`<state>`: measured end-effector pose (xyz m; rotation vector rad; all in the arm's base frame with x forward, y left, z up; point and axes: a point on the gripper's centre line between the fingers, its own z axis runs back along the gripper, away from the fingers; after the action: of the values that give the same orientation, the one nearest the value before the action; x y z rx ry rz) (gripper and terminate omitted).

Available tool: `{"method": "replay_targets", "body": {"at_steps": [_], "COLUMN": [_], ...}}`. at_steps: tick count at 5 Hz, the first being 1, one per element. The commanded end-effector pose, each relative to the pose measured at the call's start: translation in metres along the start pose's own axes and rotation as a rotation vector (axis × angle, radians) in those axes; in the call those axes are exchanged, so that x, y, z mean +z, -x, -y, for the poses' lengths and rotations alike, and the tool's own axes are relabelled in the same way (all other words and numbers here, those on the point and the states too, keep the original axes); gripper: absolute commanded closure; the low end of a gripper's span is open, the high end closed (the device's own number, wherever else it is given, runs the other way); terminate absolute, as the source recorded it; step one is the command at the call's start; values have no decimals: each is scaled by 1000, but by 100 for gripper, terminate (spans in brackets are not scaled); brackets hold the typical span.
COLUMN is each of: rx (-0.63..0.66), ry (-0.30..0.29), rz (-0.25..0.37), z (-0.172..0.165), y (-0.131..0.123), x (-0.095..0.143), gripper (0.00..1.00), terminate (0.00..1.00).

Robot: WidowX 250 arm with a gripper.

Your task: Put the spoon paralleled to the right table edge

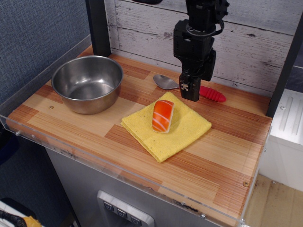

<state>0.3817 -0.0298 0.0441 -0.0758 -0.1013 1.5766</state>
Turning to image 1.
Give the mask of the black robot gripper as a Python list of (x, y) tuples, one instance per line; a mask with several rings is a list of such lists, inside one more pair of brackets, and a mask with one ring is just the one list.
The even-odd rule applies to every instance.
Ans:
[(173, 52), (182, 64), (179, 86), (183, 99), (197, 102), (201, 80), (211, 80), (216, 61), (213, 44), (211, 34), (194, 30), (188, 20), (180, 20), (175, 25)]

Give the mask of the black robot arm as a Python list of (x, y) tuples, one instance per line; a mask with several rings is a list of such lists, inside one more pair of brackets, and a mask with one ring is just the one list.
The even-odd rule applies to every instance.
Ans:
[(179, 76), (181, 96), (199, 100), (201, 81), (213, 75), (216, 51), (214, 36), (224, 30), (223, 17), (228, 15), (225, 0), (186, 1), (188, 19), (176, 23), (173, 33), (173, 53), (182, 64)]

